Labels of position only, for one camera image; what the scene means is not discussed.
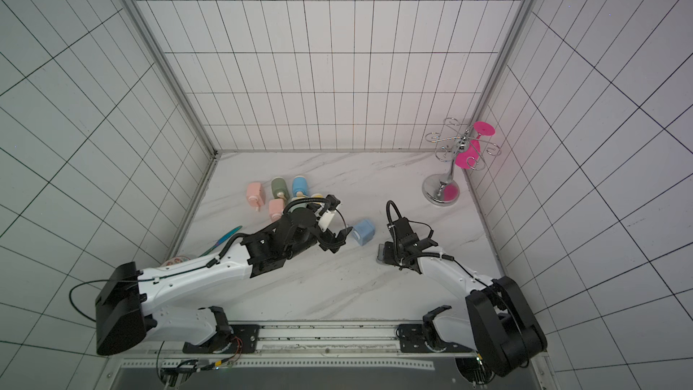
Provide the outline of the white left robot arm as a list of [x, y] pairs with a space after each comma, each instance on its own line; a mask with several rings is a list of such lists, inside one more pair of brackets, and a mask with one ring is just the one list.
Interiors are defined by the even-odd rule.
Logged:
[[279, 220], [254, 234], [234, 234], [214, 255], [146, 269], [119, 265], [95, 299], [97, 355], [121, 354], [143, 341], [180, 341], [193, 353], [227, 350], [235, 334], [224, 309], [180, 301], [278, 270], [314, 246], [337, 253], [352, 230], [330, 230], [339, 205], [333, 195], [294, 200]]

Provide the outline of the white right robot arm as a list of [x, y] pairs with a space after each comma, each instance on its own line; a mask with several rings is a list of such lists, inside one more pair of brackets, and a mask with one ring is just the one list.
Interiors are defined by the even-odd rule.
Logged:
[[462, 301], [458, 309], [444, 304], [426, 312], [420, 324], [400, 325], [403, 352], [474, 353], [478, 365], [498, 377], [527, 368], [545, 352], [545, 333], [514, 279], [472, 271], [433, 240], [433, 229], [419, 238], [416, 222], [391, 200], [385, 214], [392, 239], [380, 245], [378, 262], [426, 276]]

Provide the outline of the clear grey sharpener tray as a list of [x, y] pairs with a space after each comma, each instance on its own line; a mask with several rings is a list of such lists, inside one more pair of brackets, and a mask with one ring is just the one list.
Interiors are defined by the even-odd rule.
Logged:
[[377, 263], [380, 265], [390, 265], [390, 251], [391, 247], [389, 243], [380, 244], [376, 256]]

